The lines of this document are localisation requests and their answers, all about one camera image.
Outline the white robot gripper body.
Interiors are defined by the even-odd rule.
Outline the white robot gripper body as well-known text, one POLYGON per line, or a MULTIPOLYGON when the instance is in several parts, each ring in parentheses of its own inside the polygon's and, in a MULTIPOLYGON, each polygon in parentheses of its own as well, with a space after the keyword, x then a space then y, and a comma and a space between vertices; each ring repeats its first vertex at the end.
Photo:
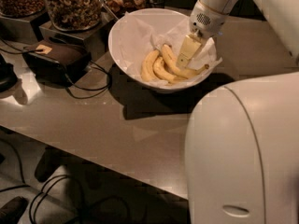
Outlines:
POLYGON ((209 39, 220 31, 225 20, 225 15, 198 0, 190 15, 190 31, 201 38, 209 39))

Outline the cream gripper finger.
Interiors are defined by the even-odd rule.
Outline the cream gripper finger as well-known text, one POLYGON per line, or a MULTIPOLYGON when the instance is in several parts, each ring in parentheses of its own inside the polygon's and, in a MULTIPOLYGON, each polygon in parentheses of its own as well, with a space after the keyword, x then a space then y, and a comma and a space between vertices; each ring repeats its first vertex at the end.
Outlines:
POLYGON ((201 52, 205 44, 206 40, 202 37, 195 34, 186 35, 178 53, 177 66, 185 68, 192 58, 201 52))

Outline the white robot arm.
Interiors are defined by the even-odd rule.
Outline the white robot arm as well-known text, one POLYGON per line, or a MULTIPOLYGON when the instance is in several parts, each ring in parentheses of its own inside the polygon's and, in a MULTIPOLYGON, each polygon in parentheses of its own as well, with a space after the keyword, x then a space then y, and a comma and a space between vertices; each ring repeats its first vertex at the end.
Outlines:
MULTIPOLYGON (((238 0, 198 0, 190 29, 215 35, 238 0)), ((253 0, 293 58, 299 0, 253 0)), ((233 82, 194 108, 185 138, 192 224, 299 224, 299 73, 233 82)))

